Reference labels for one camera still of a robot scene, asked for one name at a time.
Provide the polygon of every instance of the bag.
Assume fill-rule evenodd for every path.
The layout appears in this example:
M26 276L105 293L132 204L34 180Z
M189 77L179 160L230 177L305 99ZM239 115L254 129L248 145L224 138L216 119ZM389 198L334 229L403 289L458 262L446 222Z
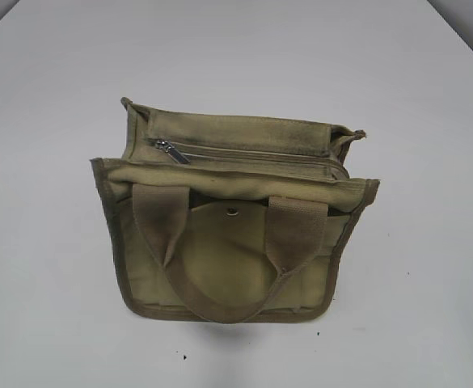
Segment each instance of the bag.
M220 323L321 315L379 185L342 166L365 133L121 102L125 152L91 162L128 308Z

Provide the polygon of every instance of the zipper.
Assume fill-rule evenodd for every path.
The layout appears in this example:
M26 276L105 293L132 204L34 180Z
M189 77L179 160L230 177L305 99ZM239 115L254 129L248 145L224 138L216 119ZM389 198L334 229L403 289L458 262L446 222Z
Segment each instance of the zipper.
M179 150L175 148L174 145L172 145L169 141L167 140L157 140L155 142L155 148L158 150L166 152L170 157L175 160L177 163L180 164L190 164L189 159L184 156Z
M232 158L232 159L246 159L246 160L263 160L267 162L289 162L292 164L301 165L320 165L336 168L348 176L346 169L338 162L328 158L320 158L315 156L294 155L294 154L279 154L269 153L263 151L242 151L242 150L228 150L216 149L212 147L204 147L201 145L186 145L183 143L170 143L167 140L146 139L146 141L153 145L158 150L168 154L173 160L179 164L191 164L188 156L200 158Z

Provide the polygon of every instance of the bag handle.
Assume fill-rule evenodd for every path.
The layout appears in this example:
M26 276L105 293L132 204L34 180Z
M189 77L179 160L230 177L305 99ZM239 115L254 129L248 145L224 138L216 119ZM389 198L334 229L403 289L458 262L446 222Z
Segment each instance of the bag handle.
M285 282L320 252L327 204L271 196L265 226L265 252L277 276L261 301L232 307L205 296L174 256L189 214L189 188L134 184L133 215L138 229L171 286L187 308L209 321L237 323L258 314Z

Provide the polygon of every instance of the zipper pull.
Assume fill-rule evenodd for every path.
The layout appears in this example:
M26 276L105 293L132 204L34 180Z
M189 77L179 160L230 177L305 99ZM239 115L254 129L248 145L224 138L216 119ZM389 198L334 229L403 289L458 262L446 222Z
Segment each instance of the zipper pull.
M189 159L186 158L183 154L180 153L179 150L175 148L174 145L172 145L169 141L167 140L157 140L155 142L155 148L158 150L162 150L166 152L168 155L170 155L173 160L175 160L177 163L180 164L189 164Z

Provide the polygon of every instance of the snap button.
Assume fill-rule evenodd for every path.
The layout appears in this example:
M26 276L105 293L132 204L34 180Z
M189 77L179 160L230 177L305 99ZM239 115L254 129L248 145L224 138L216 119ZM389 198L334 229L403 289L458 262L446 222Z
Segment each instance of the snap button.
M239 214L239 211L236 208L227 208L227 215L229 217L234 217Z

